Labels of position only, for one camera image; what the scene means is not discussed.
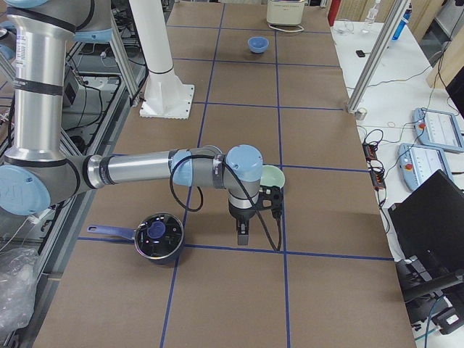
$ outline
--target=metal frame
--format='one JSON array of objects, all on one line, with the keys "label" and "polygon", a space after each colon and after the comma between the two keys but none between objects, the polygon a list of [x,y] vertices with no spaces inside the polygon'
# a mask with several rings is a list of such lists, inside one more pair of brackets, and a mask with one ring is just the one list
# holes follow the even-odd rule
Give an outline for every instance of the metal frame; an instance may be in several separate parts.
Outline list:
[{"label": "metal frame", "polygon": [[361,118],[362,113],[357,113],[357,108],[364,96],[365,90],[367,89],[370,80],[372,79],[378,64],[381,61],[382,56],[388,46],[392,36],[397,29],[399,21],[402,19],[407,7],[409,6],[410,0],[395,0],[388,17],[385,20],[385,24],[382,27],[380,34],[372,53],[369,55],[368,61],[365,63],[364,69],[361,72],[361,76],[356,83],[355,89],[348,101],[347,111],[355,114],[357,119]]}]

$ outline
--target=small black object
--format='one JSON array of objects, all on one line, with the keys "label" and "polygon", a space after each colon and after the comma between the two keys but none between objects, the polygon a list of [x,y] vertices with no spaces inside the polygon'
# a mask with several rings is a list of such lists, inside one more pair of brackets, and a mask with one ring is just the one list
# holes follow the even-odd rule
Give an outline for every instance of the small black object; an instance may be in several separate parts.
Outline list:
[{"label": "small black object", "polygon": [[384,174],[380,171],[375,169],[371,169],[369,171],[370,180],[372,181],[372,185],[376,191],[386,189]]},{"label": "small black object", "polygon": [[77,147],[81,153],[83,153],[86,150],[87,144],[82,138],[82,136],[72,136],[71,141],[74,143],[75,147]]},{"label": "small black object", "polygon": [[362,150],[364,151],[366,161],[377,160],[376,146],[372,144],[363,144]]}]

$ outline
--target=white table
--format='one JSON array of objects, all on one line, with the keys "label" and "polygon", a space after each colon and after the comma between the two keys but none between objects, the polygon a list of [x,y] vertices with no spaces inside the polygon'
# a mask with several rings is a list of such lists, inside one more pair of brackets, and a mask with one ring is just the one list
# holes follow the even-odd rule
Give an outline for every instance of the white table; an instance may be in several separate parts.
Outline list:
[{"label": "white table", "polygon": [[[362,33],[362,26],[363,23],[354,22],[352,23],[352,33],[345,34],[332,30],[349,95],[352,93],[352,88],[356,86],[356,82],[368,60],[368,55],[359,58],[356,55],[356,50],[363,50],[365,53],[371,52],[382,28],[381,23],[374,23],[371,32]],[[334,29],[337,28],[345,30],[346,25],[344,22],[336,22]],[[457,114],[457,111],[448,105],[448,94],[445,90],[433,90],[428,86],[426,78],[431,70],[428,60],[423,55],[412,33],[408,28],[405,28],[399,40],[391,41],[389,44],[389,48],[384,53],[370,85],[387,80],[404,80],[421,72],[423,74],[405,82],[382,83],[379,86],[372,86],[367,89],[360,107],[366,108],[368,113],[363,121],[357,121],[361,141],[365,138],[366,131],[370,132],[374,129],[381,129],[384,132],[384,139],[398,141],[404,124],[412,121],[413,110],[417,107],[428,107],[429,109]],[[455,106],[451,100],[449,100],[449,103],[453,107]],[[457,118],[460,129],[464,130],[464,120],[461,116]],[[376,131],[368,140],[379,140],[380,136],[381,133]],[[406,125],[399,143],[381,143],[377,151],[377,157],[383,162],[387,170],[397,161],[399,144],[412,143],[415,138],[416,133],[413,126]],[[446,158],[451,171],[464,171],[464,154],[446,152]],[[460,188],[464,189],[464,175],[455,175],[454,181]],[[386,187],[385,213],[386,209],[393,203],[404,201],[411,193],[406,187],[397,165],[389,171],[386,177]],[[384,191],[381,191],[381,199],[384,198],[384,195]],[[391,253],[398,260],[401,257],[401,250],[393,230],[389,232],[389,243]],[[415,333],[415,336],[420,336],[424,331],[425,329]],[[447,336],[442,336],[436,332],[429,335],[428,348],[461,348],[463,342],[464,328],[460,328]],[[423,339],[417,340],[417,345],[423,347]]]}]

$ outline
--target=blue tape line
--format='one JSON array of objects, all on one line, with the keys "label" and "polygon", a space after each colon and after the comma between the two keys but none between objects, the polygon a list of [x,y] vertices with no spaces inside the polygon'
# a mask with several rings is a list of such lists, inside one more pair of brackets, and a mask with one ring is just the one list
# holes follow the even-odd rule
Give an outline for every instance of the blue tape line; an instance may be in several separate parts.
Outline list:
[{"label": "blue tape line", "polygon": [[[195,26],[195,25],[166,25],[168,28],[201,28],[201,29],[223,29],[223,30],[243,30],[243,31],[267,31],[273,32],[275,30],[272,29],[250,29],[250,28],[230,28],[230,27],[202,27],[202,26]],[[331,34],[330,31],[311,31],[305,30],[301,33],[305,34]]]},{"label": "blue tape line", "polygon": [[332,168],[332,167],[310,167],[304,165],[282,165],[284,168],[313,169],[313,170],[333,170],[338,172],[369,173],[367,169],[349,169],[349,168]]},{"label": "blue tape line", "polygon": [[[274,32],[275,43],[275,79],[277,83],[277,117],[278,117],[278,151],[279,151],[279,167],[283,169],[283,144],[281,135],[281,95],[279,89],[278,79],[278,45],[277,45],[277,31]],[[291,348],[291,329],[290,329],[290,300],[289,300],[289,268],[287,266],[287,238],[285,229],[285,207],[282,202],[282,244],[283,244],[283,282],[285,294],[285,324],[287,336],[287,348]]]},{"label": "blue tape line", "polygon": [[166,25],[167,28],[219,29],[218,27],[197,27],[194,25]]},{"label": "blue tape line", "polygon": [[274,31],[272,29],[246,29],[246,28],[223,28],[223,29],[226,29],[226,30],[242,30],[242,31],[267,31],[267,32]]},{"label": "blue tape line", "polygon": [[[105,242],[119,243],[119,244],[133,244],[132,241],[127,241],[125,239],[78,237],[78,240],[79,241],[105,241]],[[289,252],[289,251],[274,252],[273,250],[268,250],[268,249],[235,248],[232,246],[215,246],[215,245],[201,245],[201,244],[185,244],[184,246],[186,248],[192,248],[192,249],[225,250],[229,252],[257,252],[260,254],[287,254],[287,255],[296,255],[296,256],[328,257],[328,258],[336,258],[336,259],[394,261],[394,259],[391,257],[378,257],[378,256],[323,254],[323,253],[317,253],[317,252]]]},{"label": "blue tape line", "polygon": [[214,56],[212,58],[210,80],[208,81],[208,89],[207,89],[207,92],[206,92],[206,101],[205,101],[205,106],[204,106],[204,109],[203,109],[202,124],[200,125],[200,134],[199,134],[199,137],[198,137],[198,143],[197,143],[196,147],[200,147],[200,144],[202,143],[204,121],[206,119],[206,111],[207,111],[207,108],[208,108],[208,100],[210,99],[212,76],[214,75],[214,71],[215,71],[216,57],[218,56],[219,38],[220,38],[221,27],[223,26],[224,13],[225,13],[225,5],[223,6],[223,13],[220,16],[219,30],[217,31],[217,38],[216,38],[215,54],[214,54]]},{"label": "blue tape line", "polygon": [[161,341],[159,342],[159,348],[163,348],[164,345],[165,345],[167,323],[169,322],[169,314],[170,314],[170,311],[171,311],[171,302],[173,300],[173,294],[174,294],[175,277],[177,276],[177,269],[178,269],[179,259],[180,258],[181,257],[178,257],[175,260],[175,264],[174,264],[174,271],[173,271],[173,277],[171,278],[171,287],[170,287],[170,290],[169,290],[169,297],[167,298],[166,313],[165,313],[165,323],[163,324],[163,327],[162,327],[162,334],[161,334]]},{"label": "blue tape line", "polygon": [[287,333],[287,348],[291,347],[290,330],[290,301],[289,301],[289,271],[287,267],[287,254],[283,255],[283,279],[285,283],[285,320]]},{"label": "blue tape line", "polygon": [[423,339],[426,335],[428,336],[428,335],[432,334],[432,333],[435,332],[435,331],[436,331],[436,329],[435,329],[435,328],[432,328],[428,333],[425,333],[425,334],[423,334],[423,335],[420,335],[420,336],[416,337],[416,338],[414,339],[414,341],[418,341],[418,340],[420,340],[420,339]]},{"label": "blue tape line", "polygon": [[274,252],[268,249],[254,249],[254,248],[238,248],[232,246],[215,246],[215,245],[201,245],[201,244],[185,244],[186,248],[192,249],[210,249],[210,250],[225,250],[229,252],[256,252],[261,254],[287,254],[296,256],[309,256],[309,257],[328,257],[335,259],[355,259],[355,260],[372,260],[372,261],[394,261],[391,257],[379,256],[361,256],[361,255],[347,255],[347,254],[324,254],[319,252]]},{"label": "blue tape line", "polygon": [[343,111],[341,107],[282,107],[281,109]]},{"label": "blue tape line", "polygon": [[215,103],[215,102],[206,102],[205,104],[208,105],[225,105],[229,107],[270,107],[272,109],[277,109],[276,106],[273,105],[253,105],[253,104],[234,104],[234,103]]},{"label": "blue tape line", "polygon": [[279,63],[279,65],[293,65],[297,67],[340,67],[340,65],[304,64],[304,63]]},{"label": "blue tape line", "polygon": [[[247,60],[214,60],[214,59],[205,59],[205,58],[183,58],[183,57],[173,57],[173,60],[187,60],[192,62],[217,62],[217,63],[243,63],[243,64],[266,64],[274,65],[272,62],[250,62]],[[325,65],[325,64],[305,64],[305,63],[278,63],[279,65],[288,65],[295,67],[340,67],[340,65]]]},{"label": "blue tape line", "polygon": [[320,252],[286,252],[286,254],[288,254],[288,255],[296,255],[296,256],[330,257],[330,258],[334,258],[334,259],[394,261],[394,259],[392,257],[345,255],[345,254],[323,254],[323,253],[320,253]]},{"label": "blue tape line", "polygon": [[283,254],[283,252],[275,252],[267,249],[253,248],[238,248],[233,246],[216,246],[216,245],[200,245],[200,244],[185,244],[185,248],[192,249],[208,249],[208,250],[226,250],[229,252],[259,252],[260,254]]}]

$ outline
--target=white device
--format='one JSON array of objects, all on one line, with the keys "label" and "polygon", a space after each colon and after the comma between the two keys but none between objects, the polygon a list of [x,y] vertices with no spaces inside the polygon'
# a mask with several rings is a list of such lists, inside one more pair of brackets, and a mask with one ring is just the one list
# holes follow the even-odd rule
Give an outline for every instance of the white device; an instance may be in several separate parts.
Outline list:
[{"label": "white device", "polygon": [[269,0],[267,21],[270,25],[298,26],[303,9],[305,0]]}]

